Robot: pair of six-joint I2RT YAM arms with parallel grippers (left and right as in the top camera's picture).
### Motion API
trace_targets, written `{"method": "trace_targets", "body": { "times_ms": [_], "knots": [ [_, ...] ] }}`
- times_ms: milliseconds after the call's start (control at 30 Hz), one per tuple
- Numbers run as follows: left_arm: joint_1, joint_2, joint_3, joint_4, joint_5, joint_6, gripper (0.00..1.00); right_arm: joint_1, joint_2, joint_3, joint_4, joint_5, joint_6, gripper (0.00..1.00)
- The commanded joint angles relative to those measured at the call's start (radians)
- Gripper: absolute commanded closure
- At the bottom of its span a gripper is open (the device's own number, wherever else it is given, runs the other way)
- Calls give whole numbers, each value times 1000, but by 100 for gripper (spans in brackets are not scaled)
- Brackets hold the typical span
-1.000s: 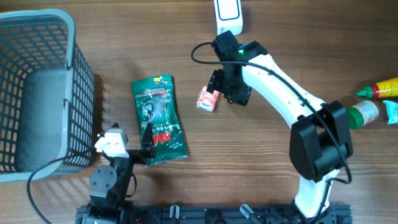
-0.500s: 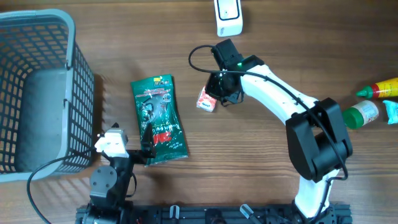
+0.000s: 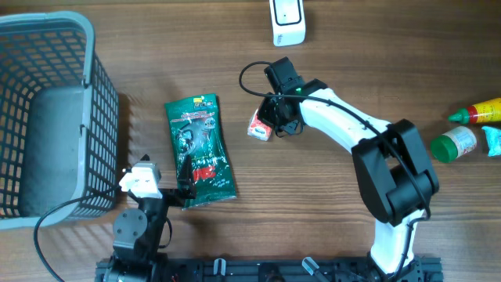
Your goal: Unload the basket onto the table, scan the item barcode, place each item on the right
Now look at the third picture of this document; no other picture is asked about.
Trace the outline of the mint wet wipes pack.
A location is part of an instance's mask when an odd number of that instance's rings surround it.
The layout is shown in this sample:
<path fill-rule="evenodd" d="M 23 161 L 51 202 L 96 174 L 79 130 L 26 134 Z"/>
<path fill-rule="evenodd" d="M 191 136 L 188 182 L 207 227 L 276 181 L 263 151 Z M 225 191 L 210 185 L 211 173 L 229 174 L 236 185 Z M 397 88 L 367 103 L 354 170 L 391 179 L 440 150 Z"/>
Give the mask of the mint wet wipes pack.
<path fill-rule="evenodd" d="M 501 130 L 491 126 L 482 126 L 488 144 L 488 156 L 496 157 L 501 154 Z"/>

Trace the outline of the green 3M gloves package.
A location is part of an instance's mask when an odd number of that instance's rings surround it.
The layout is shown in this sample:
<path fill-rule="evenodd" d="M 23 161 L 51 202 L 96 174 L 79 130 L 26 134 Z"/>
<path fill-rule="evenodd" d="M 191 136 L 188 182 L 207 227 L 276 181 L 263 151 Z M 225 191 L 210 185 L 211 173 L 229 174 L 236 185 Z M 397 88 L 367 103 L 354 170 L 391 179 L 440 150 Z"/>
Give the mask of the green 3M gloves package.
<path fill-rule="evenodd" d="M 236 198 L 236 183 L 225 147 L 218 97 L 214 93 L 191 96 L 164 105 L 176 175 L 191 160 L 196 196 L 183 208 L 195 208 Z"/>

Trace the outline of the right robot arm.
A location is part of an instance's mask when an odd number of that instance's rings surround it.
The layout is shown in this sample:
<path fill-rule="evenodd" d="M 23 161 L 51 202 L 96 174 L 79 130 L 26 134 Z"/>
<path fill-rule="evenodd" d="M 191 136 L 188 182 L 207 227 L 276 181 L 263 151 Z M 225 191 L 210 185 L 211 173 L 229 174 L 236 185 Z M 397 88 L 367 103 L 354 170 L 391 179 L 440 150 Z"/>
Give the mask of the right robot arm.
<path fill-rule="evenodd" d="M 262 95 L 258 119 L 277 135 L 315 128 L 349 152 L 360 197 L 375 218 L 367 278 L 402 280 L 416 268 L 415 229 L 430 219 L 430 201 L 439 190 L 416 126 L 363 113 L 324 82 L 304 81 L 286 57 L 265 63 L 264 73 L 272 90 Z"/>

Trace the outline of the red chili sauce bottle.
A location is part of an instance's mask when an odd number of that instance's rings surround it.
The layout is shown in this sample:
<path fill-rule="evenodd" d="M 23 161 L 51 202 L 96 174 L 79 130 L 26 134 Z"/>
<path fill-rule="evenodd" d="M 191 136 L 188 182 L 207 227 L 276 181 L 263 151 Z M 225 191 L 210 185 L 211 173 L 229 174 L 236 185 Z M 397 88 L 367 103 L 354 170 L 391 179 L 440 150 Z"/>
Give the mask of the red chili sauce bottle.
<path fill-rule="evenodd" d="M 460 108 L 448 116 L 448 120 L 461 125 L 498 122 L 500 121 L 500 98 Z"/>

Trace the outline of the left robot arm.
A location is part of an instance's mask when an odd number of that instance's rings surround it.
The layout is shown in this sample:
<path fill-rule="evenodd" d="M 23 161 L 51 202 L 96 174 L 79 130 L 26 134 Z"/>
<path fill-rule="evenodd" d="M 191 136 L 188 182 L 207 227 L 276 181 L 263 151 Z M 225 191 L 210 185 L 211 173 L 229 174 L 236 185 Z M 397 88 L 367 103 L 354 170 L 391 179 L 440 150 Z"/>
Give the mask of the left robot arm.
<path fill-rule="evenodd" d="M 185 205 L 196 197 L 192 158 L 183 158 L 174 189 L 159 188 L 161 174 L 148 155 L 123 170 L 121 190 L 137 204 L 123 210 L 113 224 L 114 252 L 96 264 L 95 280 L 170 281 L 168 257 L 158 252 L 165 226 L 170 226 L 168 209 Z"/>

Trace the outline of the green lid seasoning jar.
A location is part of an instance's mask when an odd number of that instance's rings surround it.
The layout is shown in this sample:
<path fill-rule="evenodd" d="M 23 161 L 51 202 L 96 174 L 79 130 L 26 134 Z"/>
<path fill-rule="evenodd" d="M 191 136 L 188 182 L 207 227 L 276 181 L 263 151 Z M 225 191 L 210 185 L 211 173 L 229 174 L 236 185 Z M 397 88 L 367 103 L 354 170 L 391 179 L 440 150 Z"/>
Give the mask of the green lid seasoning jar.
<path fill-rule="evenodd" d="M 450 163 L 477 147 L 475 134 L 467 127 L 458 126 L 431 141 L 432 155 L 442 163 Z"/>

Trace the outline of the red white small packet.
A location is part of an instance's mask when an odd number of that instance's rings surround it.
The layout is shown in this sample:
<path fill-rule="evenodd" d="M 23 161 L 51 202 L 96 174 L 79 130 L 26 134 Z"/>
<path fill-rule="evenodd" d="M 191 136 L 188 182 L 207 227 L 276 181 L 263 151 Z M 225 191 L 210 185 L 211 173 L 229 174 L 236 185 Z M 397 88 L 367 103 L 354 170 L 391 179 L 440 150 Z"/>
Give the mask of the red white small packet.
<path fill-rule="evenodd" d="M 268 141 L 272 129 L 258 119 L 258 110 L 252 115 L 247 127 L 247 134 L 261 141 Z"/>

